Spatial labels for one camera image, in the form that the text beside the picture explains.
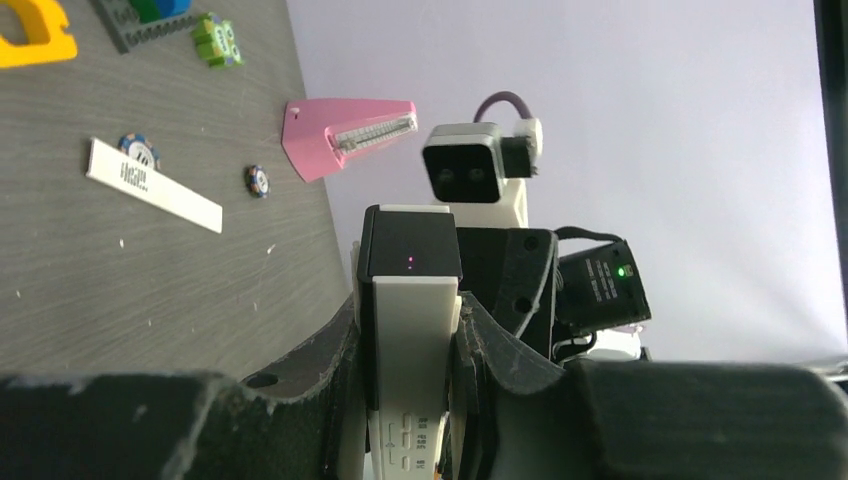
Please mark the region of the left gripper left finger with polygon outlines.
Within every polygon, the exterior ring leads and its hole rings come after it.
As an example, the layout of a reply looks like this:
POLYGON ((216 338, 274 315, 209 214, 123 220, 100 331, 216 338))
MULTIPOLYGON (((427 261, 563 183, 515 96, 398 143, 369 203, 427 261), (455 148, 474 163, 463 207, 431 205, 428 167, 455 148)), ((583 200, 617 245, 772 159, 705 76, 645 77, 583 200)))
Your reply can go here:
POLYGON ((357 479, 354 306, 237 381, 207 371, 5 374, 5 479, 357 479))

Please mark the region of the white remote battery cover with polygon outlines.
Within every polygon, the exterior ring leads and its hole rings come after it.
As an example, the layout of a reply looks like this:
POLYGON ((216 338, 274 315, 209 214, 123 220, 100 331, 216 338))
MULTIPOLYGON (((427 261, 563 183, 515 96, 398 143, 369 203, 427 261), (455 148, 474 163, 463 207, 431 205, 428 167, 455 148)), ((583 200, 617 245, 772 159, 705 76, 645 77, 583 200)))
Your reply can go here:
POLYGON ((461 258, 446 206, 372 205, 353 251, 377 479, 431 479, 441 454, 461 258))

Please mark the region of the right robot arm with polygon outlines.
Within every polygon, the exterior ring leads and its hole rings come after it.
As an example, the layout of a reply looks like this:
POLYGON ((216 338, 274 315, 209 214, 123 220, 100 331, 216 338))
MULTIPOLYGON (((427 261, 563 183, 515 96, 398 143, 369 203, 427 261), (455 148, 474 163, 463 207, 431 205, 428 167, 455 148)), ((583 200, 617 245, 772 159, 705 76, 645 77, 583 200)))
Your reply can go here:
POLYGON ((460 288, 508 333, 554 363, 646 360, 652 316, 626 240, 579 227, 460 227, 460 288))

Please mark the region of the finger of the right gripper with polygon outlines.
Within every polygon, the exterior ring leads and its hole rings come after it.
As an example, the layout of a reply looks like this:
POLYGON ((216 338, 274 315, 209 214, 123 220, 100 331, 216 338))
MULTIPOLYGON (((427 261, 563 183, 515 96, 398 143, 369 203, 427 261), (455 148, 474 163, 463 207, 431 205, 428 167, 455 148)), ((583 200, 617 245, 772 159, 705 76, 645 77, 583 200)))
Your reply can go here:
POLYGON ((544 358, 551 357, 558 239, 529 228, 457 229, 463 278, 492 318, 544 358))

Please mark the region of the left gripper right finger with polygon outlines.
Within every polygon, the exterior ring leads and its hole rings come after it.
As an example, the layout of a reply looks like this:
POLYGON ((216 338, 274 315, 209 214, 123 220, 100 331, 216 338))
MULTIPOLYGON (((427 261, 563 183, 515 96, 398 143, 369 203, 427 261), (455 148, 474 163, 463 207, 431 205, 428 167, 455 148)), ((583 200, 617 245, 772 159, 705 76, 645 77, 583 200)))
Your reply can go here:
POLYGON ((843 479, 847 397, 798 366, 558 366, 470 293, 450 401, 456 479, 843 479))

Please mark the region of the long white remote lid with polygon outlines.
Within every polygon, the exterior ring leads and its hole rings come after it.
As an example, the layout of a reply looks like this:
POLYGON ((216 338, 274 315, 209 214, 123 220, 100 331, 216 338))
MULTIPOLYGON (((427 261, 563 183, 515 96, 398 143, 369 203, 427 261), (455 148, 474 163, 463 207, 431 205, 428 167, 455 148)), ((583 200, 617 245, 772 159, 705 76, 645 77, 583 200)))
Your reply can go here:
POLYGON ((86 177, 217 234, 223 207, 91 137, 86 177))

